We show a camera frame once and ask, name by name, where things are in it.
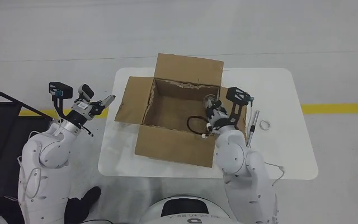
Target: metal rod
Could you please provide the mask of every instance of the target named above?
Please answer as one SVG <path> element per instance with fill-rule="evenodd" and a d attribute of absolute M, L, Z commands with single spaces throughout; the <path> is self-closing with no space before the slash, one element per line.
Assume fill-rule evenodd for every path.
<path fill-rule="evenodd" d="M 7 99 L 7 100 L 10 100 L 10 101 L 12 101 L 12 102 L 15 102 L 15 103 L 17 103 L 17 104 L 20 104 L 21 106 L 23 106 L 23 107 L 25 107 L 25 108 L 31 110 L 32 112 L 35 112 L 35 113 L 37 113 L 37 114 L 39 114 L 39 115 L 41 115 L 41 116 L 44 116 L 44 117 L 46 117 L 46 118 L 50 118 L 51 120 L 53 119 L 52 117 L 48 116 L 47 114 L 44 114 L 44 113 L 42 113 L 41 111 L 36 110 L 35 108 L 32 108 L 32 107 L 28 106 L 27 104 L 24 104 L 23 102 L 18 101 L 18 100 L 16 100 L 15 98 L 12 98 L 11 96 L 9 96 L 9 95 L 7 95 L 7 94 L 5 94 L 5 93 L 3 93 L 3 92 L 0 92 L 0 96 L 4 97 L 4 98 Z"/>
<path fill-rule="evenodd" d="M 255 112 L 255 118 L 253 119 L 253 123 L 252 123 L 252 125 L 251 125 L 251 127 L 250 127 L 250 134 L 249 134 L 248 139 L 247 139 L 247 144 L 246 144 L 247 147 L 250 146 L 253 133 L 255 132 L 255 127 L 256 127 L 256 123 L 257 123 L 257 119 L 258 119 L 258 115 L 259 115 L 259 114 L 260 114 L 260 111 L 259 111 L 259 110 L 256 110 L 256 112 Z"/>

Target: white cable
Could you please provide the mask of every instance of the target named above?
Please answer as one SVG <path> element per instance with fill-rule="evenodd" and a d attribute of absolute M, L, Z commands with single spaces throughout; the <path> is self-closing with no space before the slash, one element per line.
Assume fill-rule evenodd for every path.
<path fill-rule="evenodd" d="M 57 127 L 56 131 L 55 131 L 52 135 L 50 135 L 50 136 L 53 136 L 53 135 L 61 128 L 61 125 L 62 125 L 61 117 L 60 117 L 60 115 L 58 114 L 58 112 L 57 112 L 56 109 L 55 109 L 55 111 L 56 111 L 56 114 L 57 114 L 58 119 L 59 119 L 59 126 Z M 40 133 L 40 132 L 38 132 L 38 131 L 33 130 L 32 132 L 30 132 L 29 138 L 28 138 L 27 140 L 29 140 L 29 139 L 31 138 L 31 135 L 32 135 L 33 133 L 41 134 L 42 136 L 48 137 L 48 136 L 45 135 L 45 134 L 42 134 L 42 133 Z"/>
<path fill-rule="evenodd" d="M 22 177 L 23 177 L 23 179 L 25 179 L 25 170 L 24 170 L 24 168 L 23 168 L 23 166 L 22 166 L 22 164 L 21 164 L 20 157 L 21 157 L 21 156 L 19 156 L 19 157 L 17 158 L 17 162 L 18 162 L 18 164 L 20 165 L 20 169 L 22 170 Z M 40 177 L 39 177 L 39 183 L 38 183 L 38 185 L 37 185 L 37 189 L 36 189 L 36 192 L 35 192 L 34 196 L 29 196 L 28 193 L 27 193 L 27 186 L 28 186 L 28 184 L 29 184 L 29 181 L 30 181 L 30 179 L 31 179 L 31 177 L 32 177 L 32 173 L 34 172 L 34 170 L 38 170 L 38 171 L 39 171 L 39 175 L 40 175 Z M 33 168 L 33 169 L 31 170 L 29 176 L 27 177 L 26 185 L 25 185 L 25 187 L 24 187 L 24 189 L 23 189 L 23 191 L 25 192 L 25 195 L 26 195 L 29 199 L 35 198 L 35 197 L 37 196 L 38 192 L 39 192 L 40 184 L 41 184 L 41 168 L 40 168 L 40 167 L 36 167 L 36 168 Z"/>
<path fill-rule="evenodd" d="M 271 164 L 269 162 L 265 162 L 265 163 L 270 165 L 270 166 L 276 166 L 282 171 L 282 175 L 272 183 L 272 186 L 274 186 L 276 184 L 276 182 L 279 181 L 285 175 L 285 173 L 286 173 L 285 168 L 283 166 L 279 166 L 279 165 L 276 165 L 276 164 Z"/>
<path fill-rule="evenodd" d="M 12 196 L 4 196 L 4 198 L 7 198 L 7 199 L 9 199 L 9 200 L 12 200 L 13 202 L 16 202 L 16 201 L 17 201 L 17 199 L 14 198 L 14 197 L 12 197 Z"/>
<path fill-rule="evenodd" d="M 55 131 L 52 135 L 54 135 L 54 134 L 55 134 L 55 133 L 56 133 L 56 132 L 60 129 L 61 124 L 62 124 L 61 117 L 60 117 L 60 115 L 58 114 L 58 112 L 57 112 L 56 108 L 55 108 L 55 111 L 56 111 L 56 114 L 57 114 L 58 119 L 59 119 L 59 125 L 58 125 L 58 127 L 57 127 L 56 131 Z"/>

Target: box flap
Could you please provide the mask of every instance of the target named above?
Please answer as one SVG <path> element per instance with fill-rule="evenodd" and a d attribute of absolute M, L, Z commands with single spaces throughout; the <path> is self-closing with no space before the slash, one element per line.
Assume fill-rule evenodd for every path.
<path fill-rule="evenodd" d="M 223 107 L 226 109 L 228 114 L 230 115 L 231 109 L 233 107 L 233 103 L 226 99 L 226 93 L 228 92 L 227 88 L 221 87 L 220 88 L 220 101 L 223 103 Z M 238 121 L 237 127 L 239 130 L 244 134 L 245 140 L 247 140 L 246 136 L 246 110 L 247 106 L 244 106 L 241 111 L 240 119 Z"/>
<path fill-rule="evenodd" d="M 141 125 L 135 154 L 160 160 L 212 167 L 215 137 L 201 136 L 159 127 Z"/>
<path fill-rule="evenodd" d="M 220 86 L 224 62 L 218 60 L 158 54 L 155 78 Z"/>
<path fill-rule="evenodd" d="M 129 77 L 114 121 L 141 124 L 148 106 L 152 83 L 153 78 L 150 77 Z"/>

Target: white table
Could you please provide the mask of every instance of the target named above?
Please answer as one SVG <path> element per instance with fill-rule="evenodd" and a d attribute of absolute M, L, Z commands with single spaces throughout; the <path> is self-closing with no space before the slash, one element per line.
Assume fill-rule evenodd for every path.
<path fill-rule="evenodd" d="M 108 112 L 98 169 L 105 176 L 165 178 L 222 178 L 221 170 L 154 160 L 134 154 L 139 125 L 115 122 L 114 118 L 130 76 L 153 77 L 154 68 L 122 68 L 117 71 L 112 94 L 116 100 Z M 237 86 L 255 97 L 253 115 L 260 110 L 251 146 L 266 162 L 285 167 L 283 179 L 310 180 L 318 175 L 317 163 L 291 73 L 283 68 L 224 68 L 223 87 Z M 268 120 L 270 130 L 259 122 Z M 281 171 L 267 165 L 270 178 Z"/>

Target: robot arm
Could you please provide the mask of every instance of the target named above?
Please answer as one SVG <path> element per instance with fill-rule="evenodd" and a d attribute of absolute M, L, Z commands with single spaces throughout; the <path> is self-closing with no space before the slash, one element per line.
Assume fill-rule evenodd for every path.
<path fill-rule="evenodd" d="M 68 115 L 62 112 L 62 100 L 72 98 L 72 88 L 59 83 L 49 84 L 55 108 L 61 117 L 43 133 L 31 137 L 22 150 L 18 185 L 18 201 L 25 224 L 64 223 L 64 210 L 70 192 L 70 164 L 72 143 L 83 126 L 110 105 L 115 96 L 90 102 L 93 91 L 82 85 Z"/>
<path fill-rule="evenodd" d="M 242 90 L 229 88 L 226 98 L 233 102 L 232 114 L 228 115 L 219 100 L 207 96 L 204 100 L 211 132 L 219 135 L 216 139 L 216 164 L 229 179 L 225 189 L 235 216 L 242 216 L 242 207 L 254 211 L 255 223 L 277 223 L 277 198 L 265 168 L 262 155 L 246 146 L 243 133 L 235 126 L 241 108 L 252 103 L 253 98 Z M 248 191 L 244 192 L 243 183 Z"/>

